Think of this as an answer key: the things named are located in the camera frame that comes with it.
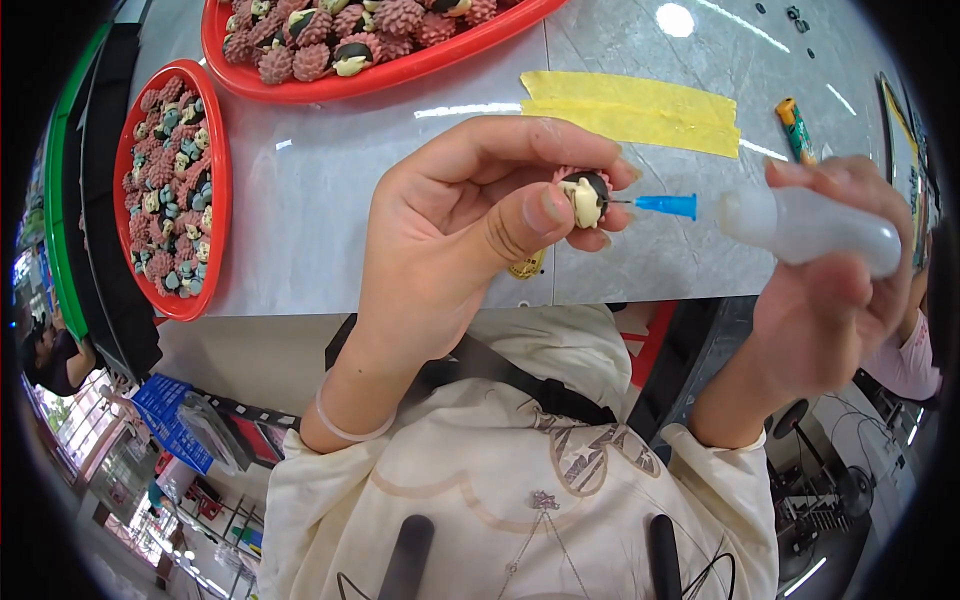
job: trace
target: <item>blue needle tip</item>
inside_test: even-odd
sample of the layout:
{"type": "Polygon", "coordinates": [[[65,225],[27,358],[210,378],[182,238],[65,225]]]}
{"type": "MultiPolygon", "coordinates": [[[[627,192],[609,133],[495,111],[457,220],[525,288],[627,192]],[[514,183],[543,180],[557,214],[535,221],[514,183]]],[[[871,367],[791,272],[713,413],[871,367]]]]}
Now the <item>blue needle tip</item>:
{"type": "Polygon", "coordinates": [[[697,220],[697,195],[689,196],[640,196],[634,206],[644,210],[656,210],[669,215],[679,215],[697,220]]]}

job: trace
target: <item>green shelf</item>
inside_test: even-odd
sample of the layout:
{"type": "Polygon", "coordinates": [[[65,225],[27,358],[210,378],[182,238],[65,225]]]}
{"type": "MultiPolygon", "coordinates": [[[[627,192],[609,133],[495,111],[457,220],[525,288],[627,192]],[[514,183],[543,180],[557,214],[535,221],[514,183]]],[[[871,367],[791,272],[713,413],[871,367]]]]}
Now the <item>green shelf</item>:
{"type": "MultiPolygon", "coordinates": [[[[73,73],[70,74],[70,79],[67,80],[66,87],[57,101],[50,120],[47,155],[44,165],[43,220],[50,272],[53,275],[54,289],[57,291],[57,300],[60,303],[63,322],[67,330],[77,340],[86,336],[88,328],[84,312],[80,307],[73,274],[70,270],[66,237],[63,230],[63,141],[66,135],[67,120],[77,99],[77,92],[84,82],[87,70],[92,66],[93,60],[97,56],[97,51],[107,37],[110,25],[110,23],[104,24],[94,34],[80,56],[73,73]]],[[[76,227],[77,224],[69,223],[66,226],[76,227]]]]}

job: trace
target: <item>pink shirt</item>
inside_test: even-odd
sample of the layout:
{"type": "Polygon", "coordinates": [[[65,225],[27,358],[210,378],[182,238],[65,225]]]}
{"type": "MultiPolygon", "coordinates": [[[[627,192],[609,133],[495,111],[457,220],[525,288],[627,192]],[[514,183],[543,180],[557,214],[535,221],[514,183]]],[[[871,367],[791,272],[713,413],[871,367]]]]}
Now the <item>pink shirt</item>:
{"type": "Polygon", "coordinates": [[[896,334],[891,336],[861,367],[897,396],[926,400],[940,389],[943,377],[931,364],[933,350],[926,316],[919,308],[917,312],[917,324],[902,346],[896,334]]]}

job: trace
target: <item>yellow masking tape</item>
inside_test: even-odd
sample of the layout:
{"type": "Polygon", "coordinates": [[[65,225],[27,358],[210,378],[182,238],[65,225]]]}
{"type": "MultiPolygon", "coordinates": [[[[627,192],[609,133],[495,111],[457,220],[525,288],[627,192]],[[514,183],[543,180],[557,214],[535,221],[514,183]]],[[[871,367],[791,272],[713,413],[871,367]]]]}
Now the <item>yellow masking tape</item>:
{"type": "Polygon", "coordinates": [[[738,156],[736,102],[685,85],[562,71],[520,76],[532,101],[523,114],[572,121],[618,141],[738,156]]]}
{"type": "Polygon", "coordinates": [[[563,100],[523,100],[523,114],[556,117],[621,142],[683,148],[737,158],[740,130],[657,109],[563,100]]]}

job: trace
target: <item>black backpack strap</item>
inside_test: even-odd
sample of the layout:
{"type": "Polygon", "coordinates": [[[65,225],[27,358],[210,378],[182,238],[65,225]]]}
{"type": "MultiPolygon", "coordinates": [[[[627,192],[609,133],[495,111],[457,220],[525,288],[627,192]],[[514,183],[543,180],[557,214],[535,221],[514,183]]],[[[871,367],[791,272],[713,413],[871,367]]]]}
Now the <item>black backpack strap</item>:
{"type": "MultiPolygon", "coordinates": [[[[350,315],[326,348],[328,371],[336,362],[355,324],[356,315],[350,315]]],[[[567,389],[557,379],[534,377],[468,335],[450,352],[450,356],[455,360],[432,360],[423,365],[404,398],[424,398],[441,386],[478,377],[506,383],[520,390],[536,400],[544,413],[569,417],[588,425],[616,423],[616,416],[609,406],[599,406],[586,396],[567,389]]]]}

